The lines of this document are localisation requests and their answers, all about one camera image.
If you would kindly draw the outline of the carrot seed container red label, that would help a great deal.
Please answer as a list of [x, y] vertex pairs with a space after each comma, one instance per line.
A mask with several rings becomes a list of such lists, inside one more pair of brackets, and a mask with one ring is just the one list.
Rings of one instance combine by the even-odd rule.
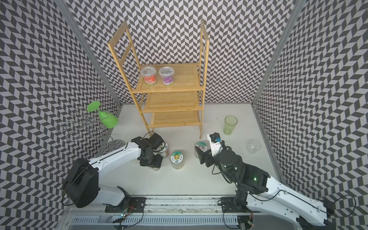
[[159, 154], [165, 159], [170, 155], [169, 146], [166, 142], [163, 142], [160, 146]]

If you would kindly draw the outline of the red tomato seed container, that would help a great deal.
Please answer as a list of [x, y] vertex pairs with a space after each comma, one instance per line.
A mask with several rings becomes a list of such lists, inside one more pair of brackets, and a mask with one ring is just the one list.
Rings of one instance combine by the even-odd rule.
[[154, 85], [156, 83], [156, 69], [154, 67], [144, 67], [140, 71], [147, 85]]

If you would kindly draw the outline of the small purple seed jar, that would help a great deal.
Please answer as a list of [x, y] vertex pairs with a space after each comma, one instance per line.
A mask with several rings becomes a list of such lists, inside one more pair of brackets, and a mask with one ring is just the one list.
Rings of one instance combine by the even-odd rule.
[[172, 67], [160, 68], [159, 75], [164, 85], [169, 86], [174, 83], [174, 69]]

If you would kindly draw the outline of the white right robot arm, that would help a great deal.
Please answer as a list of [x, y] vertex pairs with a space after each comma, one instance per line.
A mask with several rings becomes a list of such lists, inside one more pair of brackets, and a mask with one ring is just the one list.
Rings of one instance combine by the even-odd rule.
[[261, 212], [295, 224], [303, 230], [334, 230], [328, 219], [335, 211], [329, 200], [315, 200], [287, 187], [266, 171], [243, 162], [242, 157], [226, 147], [216, 156], [210, 150], [195, 147], [200, 164], [219, 169], [229, 184], [235, 184], [231, 205], [239, 212]]

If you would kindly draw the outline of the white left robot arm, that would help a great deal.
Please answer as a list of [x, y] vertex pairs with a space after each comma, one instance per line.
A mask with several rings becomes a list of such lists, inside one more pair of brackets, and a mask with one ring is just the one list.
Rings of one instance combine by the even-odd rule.
[[132, 160], [138, 160], [142, 167], [160, 169], [163, 161], [161, 152], [166, 147], [163, 138], [153, 132], [150, 138], [134, 138], [106, 155], [90, 160], [78, 158], [63, 182], [64, 196], [77, 208], [102, 204], [106, 206], [106, 212], [124, 210], [129, 206], [131, 195], [121, 186], [105, 186], [100, 180]]

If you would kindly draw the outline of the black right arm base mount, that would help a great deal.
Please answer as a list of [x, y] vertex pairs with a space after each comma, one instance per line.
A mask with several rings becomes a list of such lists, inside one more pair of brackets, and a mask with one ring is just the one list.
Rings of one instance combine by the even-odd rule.
[[248, 195], [242, 198], [223, 196], [218, 201], [218, 205], [221, 207], [223, 213], [252, 213], [252, 211], [246, 206], [247, 198]]

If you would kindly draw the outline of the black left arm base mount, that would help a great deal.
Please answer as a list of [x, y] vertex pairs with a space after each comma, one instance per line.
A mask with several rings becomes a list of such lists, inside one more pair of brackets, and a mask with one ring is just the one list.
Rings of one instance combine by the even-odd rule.
[[144, 213], [147, 198], [144, 196], [132, 197], [123, 187], [117, 187], [119, 192], [124, 195], [122, 201], [117, 205], [106, 205], [105, 213]]

